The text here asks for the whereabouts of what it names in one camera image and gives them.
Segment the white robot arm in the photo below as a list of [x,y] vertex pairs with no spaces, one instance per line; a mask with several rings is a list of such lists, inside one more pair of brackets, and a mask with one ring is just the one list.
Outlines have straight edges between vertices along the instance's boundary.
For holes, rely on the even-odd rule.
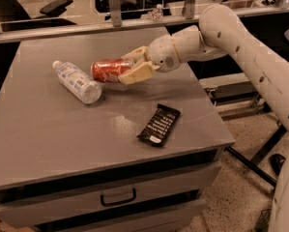
[[[253,37],[224,5],[208,7],[197,25],[128,53],[135,65],[120,74],[119,80],[130,85],[151,78],[154,72],[168,73],[183,63],[224,54],[231,56],[289,131],[289,62]],[[289,232],[289,157],[278,176],[268,232]]]

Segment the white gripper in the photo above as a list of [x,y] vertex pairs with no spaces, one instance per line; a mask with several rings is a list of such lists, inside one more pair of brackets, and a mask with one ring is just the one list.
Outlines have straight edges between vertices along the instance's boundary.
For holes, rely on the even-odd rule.
[[155,71],[168,73],[178,69],[180,66],[180,60],[170,35],[155,39],[148,47],[140,46],[132,52],[123,55],[122,59],[131,59],[134,63],[144,61],[118,76],[119,81],[125,85],[147,80],[153,76]]

